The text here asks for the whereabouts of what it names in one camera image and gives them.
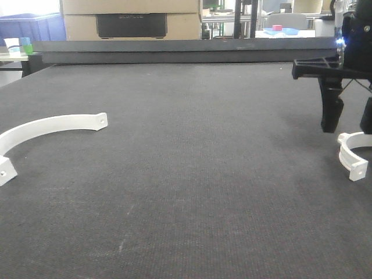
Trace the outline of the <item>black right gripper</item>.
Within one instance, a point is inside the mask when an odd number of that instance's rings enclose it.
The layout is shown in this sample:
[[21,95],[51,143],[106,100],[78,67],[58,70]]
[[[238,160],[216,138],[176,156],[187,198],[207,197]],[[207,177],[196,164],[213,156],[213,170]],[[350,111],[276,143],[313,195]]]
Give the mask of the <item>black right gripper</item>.
[[[344,102],[342,79],[371,80],[371,1],[356,1],[354,10],[345,11],[344,1],[332,1],[331,13],[335,19],[335,56],[307,60],[295,60],[293,79],[318,78],[324,133],[334,133]],[[360,128],[372,134],[372,97],[366,102]]]

